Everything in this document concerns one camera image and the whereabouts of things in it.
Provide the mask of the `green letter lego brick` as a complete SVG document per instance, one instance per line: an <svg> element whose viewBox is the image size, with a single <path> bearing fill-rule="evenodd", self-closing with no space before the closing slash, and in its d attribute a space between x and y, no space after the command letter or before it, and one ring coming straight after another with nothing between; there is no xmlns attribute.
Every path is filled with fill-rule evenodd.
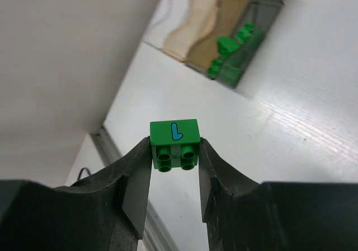
<svg viewBox="0 0 358 251"><path fill-rule="evenodd" d="M151 122L150 144L154 169L162 173L172 168L192 170L198 162L200 140L196 119Z"/></svg>

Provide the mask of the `green 2x4 lego brick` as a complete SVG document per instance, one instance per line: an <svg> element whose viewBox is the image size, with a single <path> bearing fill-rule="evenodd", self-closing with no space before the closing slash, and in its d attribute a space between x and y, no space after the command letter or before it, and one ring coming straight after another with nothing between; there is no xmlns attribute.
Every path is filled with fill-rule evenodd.
<svg viewBox="0 0 358 251"><path fill-rule="evenodd" d="M234 34L234 37L238 42L244 44L253 34L254 30L255 25L252 22L247 22Z"/></svg>

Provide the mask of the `small green lego brick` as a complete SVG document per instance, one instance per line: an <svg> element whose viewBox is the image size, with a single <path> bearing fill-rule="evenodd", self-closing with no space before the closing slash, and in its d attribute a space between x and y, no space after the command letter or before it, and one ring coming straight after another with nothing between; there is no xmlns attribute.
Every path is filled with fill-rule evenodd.
<svg viewBox="0 0 358 251"><path fill-rule="evenodd" d="M209 78L216 78L218 75L218 71L222 65L223 61L219 58L213 59L208 69L208 77Z"/></svg>

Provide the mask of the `aluminium rail front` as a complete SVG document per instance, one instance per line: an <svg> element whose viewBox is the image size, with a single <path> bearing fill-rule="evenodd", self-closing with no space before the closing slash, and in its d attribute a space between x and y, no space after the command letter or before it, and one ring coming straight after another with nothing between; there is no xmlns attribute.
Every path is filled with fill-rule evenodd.
<svg viewBox="0 0 358 251"><path fill-rule="evenodd" d="M146 250L177 250L171 235L148 199L152 163L149 158L133 155L123 156L117 149L112 137L104 126L91 135L92 141L103 164L123 165L124 175L120 178L121 188L115 198L115 206L129 228L136 236L142 236L142 245Z"/></svg>

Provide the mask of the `green 2x2 lego brick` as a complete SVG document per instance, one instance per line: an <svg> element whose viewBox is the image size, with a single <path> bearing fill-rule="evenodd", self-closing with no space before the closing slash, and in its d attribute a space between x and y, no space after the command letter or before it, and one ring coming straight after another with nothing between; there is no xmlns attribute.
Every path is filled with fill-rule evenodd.
<svg viewBox="0 0 358 251"><path fill-rule="evenodd" d="M231 37L222 36L217 38L218 53L222 59L226 59L239 49L240 44Z"/></svg>

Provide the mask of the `clear compartment container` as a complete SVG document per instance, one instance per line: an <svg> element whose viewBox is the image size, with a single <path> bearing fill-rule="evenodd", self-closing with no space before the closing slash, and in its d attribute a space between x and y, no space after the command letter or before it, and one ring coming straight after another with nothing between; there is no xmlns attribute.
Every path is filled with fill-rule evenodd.
<svg viewBox="0 0 358 251"><path fill-rule="evenodd" d="M216 80L235 88L280 13L285 0L160 0L144 40L153 48L208 77L215 58L223 61ZM255 30L241 44L234 34L252 22ZM226 59L217 38L240 44Z"/></svg>

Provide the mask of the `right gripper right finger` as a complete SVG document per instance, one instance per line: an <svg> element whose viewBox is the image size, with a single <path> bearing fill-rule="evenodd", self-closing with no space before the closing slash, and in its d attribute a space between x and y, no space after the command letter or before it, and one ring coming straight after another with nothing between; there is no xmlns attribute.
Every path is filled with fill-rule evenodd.
<svg viewBox="0 0 358 251"><path fill-rule="evenodd" d="M199 145L210 250L356 250L357 184L257 183Z"/></svg>

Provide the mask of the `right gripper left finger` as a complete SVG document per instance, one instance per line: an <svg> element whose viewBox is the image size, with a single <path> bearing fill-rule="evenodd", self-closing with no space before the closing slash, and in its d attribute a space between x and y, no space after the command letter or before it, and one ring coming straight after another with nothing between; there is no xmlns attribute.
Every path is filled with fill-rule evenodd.
<svg viewBox="0 0 358 251"><path fill-rule="evenodd" d="M152 153L144 138L127 155ZM136 250L142 236L129 228L115 198L123 165L110 165L71 186L50 188L1 181L2 250Z"/></svg>

